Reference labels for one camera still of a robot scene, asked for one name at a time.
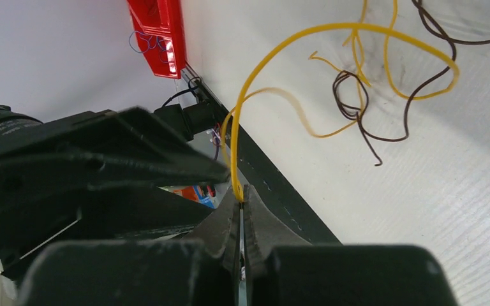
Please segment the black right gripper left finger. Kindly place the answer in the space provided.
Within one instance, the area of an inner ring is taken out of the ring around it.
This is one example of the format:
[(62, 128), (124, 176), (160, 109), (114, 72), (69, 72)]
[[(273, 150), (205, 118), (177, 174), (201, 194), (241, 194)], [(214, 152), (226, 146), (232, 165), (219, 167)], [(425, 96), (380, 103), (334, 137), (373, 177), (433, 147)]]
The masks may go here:
[(46, 247), (18, 305), (234, 305), (239, 207), (227, 193), (180, 239), (69, 240)]

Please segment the red plastic compartment bin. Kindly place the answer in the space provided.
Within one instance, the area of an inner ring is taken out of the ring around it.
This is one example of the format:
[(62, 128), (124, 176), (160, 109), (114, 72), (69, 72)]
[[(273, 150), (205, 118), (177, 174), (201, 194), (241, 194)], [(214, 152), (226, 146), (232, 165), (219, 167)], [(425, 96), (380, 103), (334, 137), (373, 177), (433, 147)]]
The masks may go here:
[(127, 0), (133, 34), (157, 77), (180, 79), (186, 64), (186, 47), (178, 0)]

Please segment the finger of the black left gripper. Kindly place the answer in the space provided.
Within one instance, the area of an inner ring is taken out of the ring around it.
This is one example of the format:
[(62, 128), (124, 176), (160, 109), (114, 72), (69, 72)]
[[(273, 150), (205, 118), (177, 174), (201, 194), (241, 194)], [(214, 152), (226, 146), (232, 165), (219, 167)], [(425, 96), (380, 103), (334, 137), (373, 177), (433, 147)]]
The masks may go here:
[(0, 136), (0, 192), (226, 182), (229, 169), (139, 107), (85, 112)]

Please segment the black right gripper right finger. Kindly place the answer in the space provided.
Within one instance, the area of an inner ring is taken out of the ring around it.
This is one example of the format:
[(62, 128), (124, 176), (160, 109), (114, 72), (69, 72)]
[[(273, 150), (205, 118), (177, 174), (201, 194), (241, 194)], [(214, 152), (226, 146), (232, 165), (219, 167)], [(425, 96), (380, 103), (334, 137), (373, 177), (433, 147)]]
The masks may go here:
[(455, 305), (435, 257), (415, 245), (311, 244), (244, 187), (252, 305)]

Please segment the clutter of plastic bags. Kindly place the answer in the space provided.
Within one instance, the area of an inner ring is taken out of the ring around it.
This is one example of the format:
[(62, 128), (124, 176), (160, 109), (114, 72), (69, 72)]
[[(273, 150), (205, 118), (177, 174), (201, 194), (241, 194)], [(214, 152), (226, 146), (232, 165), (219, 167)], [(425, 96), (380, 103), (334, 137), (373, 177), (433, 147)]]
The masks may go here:
[(216, 208), (218, 203), (216, 201), (216, 189), (213, 184), (208, 185), (194, 185), (194, 186), (166, 186), (160, 187), (160, 189), (177, 194), (202, 204), (209, 208)]

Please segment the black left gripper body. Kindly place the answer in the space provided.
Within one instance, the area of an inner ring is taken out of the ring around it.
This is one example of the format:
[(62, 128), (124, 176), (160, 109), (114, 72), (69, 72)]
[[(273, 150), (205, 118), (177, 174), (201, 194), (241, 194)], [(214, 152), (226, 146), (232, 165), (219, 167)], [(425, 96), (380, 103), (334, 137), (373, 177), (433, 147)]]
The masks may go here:
[[(0, 136), (42, 124), (0, 105)], [(166, 186), (0, 192), (0, 273), (19, 282), (34, 258), (60, 240), (158, 238), (187, 232), (207, 216), (207, 207), (160, 187)]]

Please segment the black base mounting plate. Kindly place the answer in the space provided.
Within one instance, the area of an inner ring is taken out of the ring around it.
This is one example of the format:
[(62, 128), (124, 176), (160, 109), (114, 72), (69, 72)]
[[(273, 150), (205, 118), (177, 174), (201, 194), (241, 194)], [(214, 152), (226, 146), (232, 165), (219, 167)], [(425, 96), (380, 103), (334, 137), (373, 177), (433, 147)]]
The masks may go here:
[[(154, 111), (157, 118), (221, 163), (230, 155), (230, 131), (222, 130), (228, 113), (199, 77), (188, 80), (186, 89)], [(252, 137), (240, 130), (239, 139), (239, 178), (256, 188), (267, 208), (312, 244), (340, 243)]]

